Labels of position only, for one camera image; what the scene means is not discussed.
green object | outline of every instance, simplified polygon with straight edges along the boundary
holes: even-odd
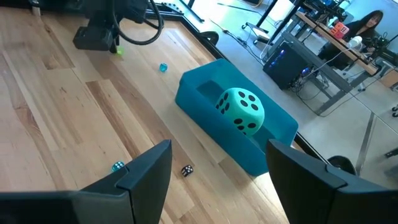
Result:
[[[124,162],[117,161],[117,162],[115,162],[115,164],[113,164],[112,171],[115,172],[115,171],[121,169],[122,167],[124,167]]]
[[[120,55],[120,56],[122,56],[122,55],[124,54],[124,48],[118,47],[118,52],[117,52],[117,54]]]
[[[227,89],[217,100],[216,108],[247,136],[255,134],[264,122],[261,101],[242,88]]]

blue light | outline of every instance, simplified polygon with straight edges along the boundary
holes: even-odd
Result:
[[[310,70],[310,68],[304,68],[301,72],[301,74],[307,73]]]

wooden floor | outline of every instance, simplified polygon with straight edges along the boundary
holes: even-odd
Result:
[[[0,8],[0,191],[81,189],[171,139],[161,223],[287,223],[269,176],[248,176],[174,103],[182,73],[214,60],[183,25],[166,22],[143,47],[122,40],[117,56],[74,47],[85,23]],[[183,179],[187,164],[195,172]]]

computer tower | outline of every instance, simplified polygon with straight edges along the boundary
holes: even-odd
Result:
[[[308,74],[310,64],[289,43],[284,42],[269,57],[263,70],[281,90],[289,89],[301,75]]]

small black die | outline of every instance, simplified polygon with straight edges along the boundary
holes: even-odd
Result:
[[[191,173],[193,173],[193,168],[191,165],[186,165],[182,168],[181,173],[184,177],[188,177]]]

